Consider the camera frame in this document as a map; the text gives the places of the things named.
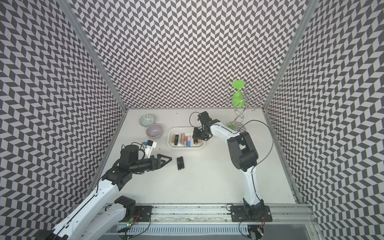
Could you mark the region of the black lipstick with text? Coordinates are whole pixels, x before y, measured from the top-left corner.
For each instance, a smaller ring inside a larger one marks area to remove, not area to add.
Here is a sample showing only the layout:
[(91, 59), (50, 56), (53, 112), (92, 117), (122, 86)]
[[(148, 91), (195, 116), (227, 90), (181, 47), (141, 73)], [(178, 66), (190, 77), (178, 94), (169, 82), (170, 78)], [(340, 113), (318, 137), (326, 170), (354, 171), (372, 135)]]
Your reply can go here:
[(177, 158), (177, 166), (178, 166), (178, 170), (179, 171), (184, 168), (184, 159), (183, 159), (183, 157)]

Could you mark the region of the plain black lipstick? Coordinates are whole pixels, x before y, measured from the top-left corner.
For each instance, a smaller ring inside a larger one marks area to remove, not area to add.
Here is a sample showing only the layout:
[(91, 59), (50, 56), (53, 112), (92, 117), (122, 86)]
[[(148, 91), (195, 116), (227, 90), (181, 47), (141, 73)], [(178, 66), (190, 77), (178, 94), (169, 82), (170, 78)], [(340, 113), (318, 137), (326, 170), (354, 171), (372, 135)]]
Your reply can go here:
[(178, 164), (179, 164), (179, 166), (178, 166), (179, 170), (182, 170), (185, 168), (185, 163), (184, 163), (183, 157), (178, 158)]

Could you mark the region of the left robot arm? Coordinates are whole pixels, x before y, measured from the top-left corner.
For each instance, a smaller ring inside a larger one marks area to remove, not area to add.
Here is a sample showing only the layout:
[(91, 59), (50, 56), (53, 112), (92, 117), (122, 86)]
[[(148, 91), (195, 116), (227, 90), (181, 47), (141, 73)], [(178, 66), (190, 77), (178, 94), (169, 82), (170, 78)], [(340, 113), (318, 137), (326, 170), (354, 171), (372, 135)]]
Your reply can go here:
[(95, 240), (114, 224), (132, 218), (135, 200), (118, 193), (134, 174), (161, 169), (172, 157), (151, 155), (151, 148), (127, 145), (113, 166), (105, 172), (96, 188), (52, 230), (39, 230), (37, 240)]

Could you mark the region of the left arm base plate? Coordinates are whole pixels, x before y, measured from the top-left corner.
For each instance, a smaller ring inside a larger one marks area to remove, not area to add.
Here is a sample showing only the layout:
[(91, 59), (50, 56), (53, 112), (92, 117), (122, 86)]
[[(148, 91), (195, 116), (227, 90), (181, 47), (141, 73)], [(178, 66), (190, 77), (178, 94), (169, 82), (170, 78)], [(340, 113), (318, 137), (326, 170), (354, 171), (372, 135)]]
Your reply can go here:
[(140, 205), (135, 206), (134, 208), (129, 208), (126, 213), (126, 217), (130, 219), (137, 219), (136, 223), (139, 222), (149, 222), (152, 215), (153, 206), (150, 205)]

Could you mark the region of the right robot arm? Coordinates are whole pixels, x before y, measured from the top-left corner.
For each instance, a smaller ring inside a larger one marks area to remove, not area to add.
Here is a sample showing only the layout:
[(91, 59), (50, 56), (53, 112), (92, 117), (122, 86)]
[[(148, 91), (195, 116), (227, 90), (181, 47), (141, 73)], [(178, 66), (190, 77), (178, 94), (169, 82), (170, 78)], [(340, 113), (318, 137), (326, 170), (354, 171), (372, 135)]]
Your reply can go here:
[(220, 122), (206, 123), (200, 127), (194, 127), (193, 138), (207, 141), (217, 137), (227, 143), (230, 159), (237, 170), (240, 170), (244, 177), (244, 212), (249, 220), (258, 220), (265, 214), (266, 206), (260, 196), (256, 166), (259, 154), (254, 146), (249, 133), (236, 133)]

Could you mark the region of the white plastic storage box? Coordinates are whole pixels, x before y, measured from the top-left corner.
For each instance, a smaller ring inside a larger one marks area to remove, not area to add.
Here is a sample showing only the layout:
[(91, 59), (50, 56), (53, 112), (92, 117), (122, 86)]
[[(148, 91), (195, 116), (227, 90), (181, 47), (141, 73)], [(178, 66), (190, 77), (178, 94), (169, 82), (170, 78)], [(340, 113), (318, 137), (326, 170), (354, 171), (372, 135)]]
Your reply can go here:
[(193, 138), (193, 127), (172, 128), (168, 134), (168, 146), (171, 149), (202, 149), (205, 142)]

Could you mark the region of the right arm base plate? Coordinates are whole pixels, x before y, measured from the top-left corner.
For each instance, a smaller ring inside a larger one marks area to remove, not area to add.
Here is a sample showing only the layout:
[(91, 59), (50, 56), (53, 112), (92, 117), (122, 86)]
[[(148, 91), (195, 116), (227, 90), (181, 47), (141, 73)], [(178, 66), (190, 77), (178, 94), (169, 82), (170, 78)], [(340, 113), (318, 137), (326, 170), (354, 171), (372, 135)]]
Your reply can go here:
[(253, 213), (251, 210), (244, 210), (244, 206), (230, 206), (231, 219), (234, 223), (241, 221), (250, 222), (265, 222), (269, 223), (273, 221), (272, 213), (269, 206), (263, 206)]

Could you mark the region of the beige matte lipstick tube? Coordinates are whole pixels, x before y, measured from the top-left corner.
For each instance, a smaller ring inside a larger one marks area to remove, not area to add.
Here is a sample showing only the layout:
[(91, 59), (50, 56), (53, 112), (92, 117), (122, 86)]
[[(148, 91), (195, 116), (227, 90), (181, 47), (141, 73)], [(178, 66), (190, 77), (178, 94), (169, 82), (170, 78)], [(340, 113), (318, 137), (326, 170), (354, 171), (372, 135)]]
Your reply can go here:
[(185, 134), (182, 133), (181, 144), (184, 145), (184, 143), (185, 143)]

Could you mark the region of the black lipstick gold band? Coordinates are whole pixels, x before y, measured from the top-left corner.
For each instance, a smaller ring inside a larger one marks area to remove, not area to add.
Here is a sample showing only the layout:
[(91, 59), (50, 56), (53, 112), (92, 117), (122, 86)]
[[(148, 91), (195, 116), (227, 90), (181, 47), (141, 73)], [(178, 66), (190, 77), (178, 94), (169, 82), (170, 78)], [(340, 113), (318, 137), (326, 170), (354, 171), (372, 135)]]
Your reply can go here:
[(179, 135), (175, 135), (174, 145), (177, 146), (179, 143)]

